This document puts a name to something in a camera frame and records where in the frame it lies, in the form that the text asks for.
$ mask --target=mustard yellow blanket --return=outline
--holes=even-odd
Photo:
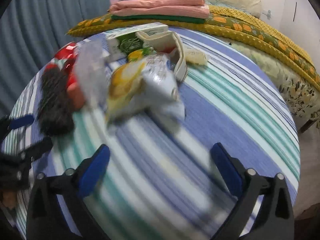
[[[317,74],[307,52],[294,44],[288,37],[265,22],[241,11],[210,5],[210,17],[204,24],[172,20],[116,20],[111,14],[80,22],[70,29],[71,36],[89,36],[107,30],[130,25],[161,22],[170,26],[222,36],[253,46],[279,59],[320,91],[320,76]]]

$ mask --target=floor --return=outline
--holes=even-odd
[[[320,130],[316,124],[299,135],[301,172],[298,195],[293,207],[295,217],[320,202]]]

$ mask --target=plastic bag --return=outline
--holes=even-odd
[[[186,44],[183,45],[185,55],[186,55],[186,62],[193,63],[197,65],[206,65],[207,61],[210,59],[210,56],[206,53],[194,49],[191,46],[188,46]]]
[[[104,106],[107,93],[107,76],[102,56],[101,40],[88,41],[82,45],[73,71],[87,104],[92,108]]]

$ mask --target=bed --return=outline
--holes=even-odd
[[[296,198],[298,136],[278,89],[253,61],[227,43],[184,28],[170,30],[178,33],[183,43],[210,55],[207,66],[189,68],[179,88],[185,121],[144,112],[108,130],[101,109],[83,107],[73,114],[75,131],[53,138],[52,151],[32,165],[31,182],[40,172],[54,176],[76,168],[101,143],[108,145],[107,173],[85,203],[112,239],[210,239],[236,201],[210,161],[209,149],[216,142],[261,175],[283,173],[292,204]],[[88,37],[78,47],[102,40],[108,51],[105,36],[114,31]],[[106,71],[125,62],[107,64]],[[43,71],[25,88],[11,117],[37,115]],[[11,132],[2,150],[14,154],[42,137],[35,122]],[[16,224],[23,237],[30,191],[18,192]],[[243,233],[252,226],[260,201]],[[69,227],[77,233],[63,199],[59,202]]]
[[[241,2],[234,4],[235,7],[231,7],[237,10],[241,10],[242,12],[246,12],[248,14],[254,15],[259,18],[259,13],[261,9],[257,9],[257,5],[259,2],[257,0],[251,0],[250,2],[254,4],[255,8],[249,8],[248,11],[243,10],[243,6],[247,7],[247,5],[243,5]],[[228,4],[230,0],[225,0],[220,3],[216,3],[218,5],[223,5],[223,3]],[[239,19],[239,14],[232,10],[225,10],[222,8],[211,8],[212,12],[220,13],[224,16],[231,16],[236,19]],[[254,21],[255,26],[260,26],[262,21]],[[265,28],[263,30],[267,30],[267,33],[271,34],[274,37],[283,37],[284,35],[274,30],[276,35],[274,35],[272,28],[266,24],[262,24]],[[278,87],[281,95],[286,101],[292,116],[296,122],[298,128],[300,128],[300,132],[304,132],[308,127],[310,127],[314,122],[319,120],[319,111],[320,111],[320,90],[319,86],[313,82],[318,80],[319,78],[316,75],[313,78],[306,77],[305,73],[301,71],[297,71],[296,68],[292,68],[289,64],[284,63],[278,58],[274,57],[274,55],[270,55],[260,48],[253,47],[251,44],[247,42],[225,38],[222,35],[217,36],[218,39],[226,41],[230,46],[239,52],[243,53],[250,59],[252,59],[272,80],[272,82]],[[289,44],[292,41],[289,39],[285,39],[281,41],[287,41],[285,44]],[[304,69],[307,74],[310,74],[309,69]],[[311,68],[311,75],[316,73],[314,68]]]

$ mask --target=pink folded towel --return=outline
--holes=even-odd
[[[209,6],[205,5],[169,5],[160,6],[155,8],[124,8],[121,10],[111,10],[110,12],[118,16],[131,16],[131,15],[175,15],[186,16],[193,18],[208,19]]]
[[[112,10],[132,8],[155,8],[169,5],[204,5],[204,0],[126,0],[119,1],[110,7]]]
[[[114,5],[116,2],[119,2],[121,0],[110,0],[110,5]]]

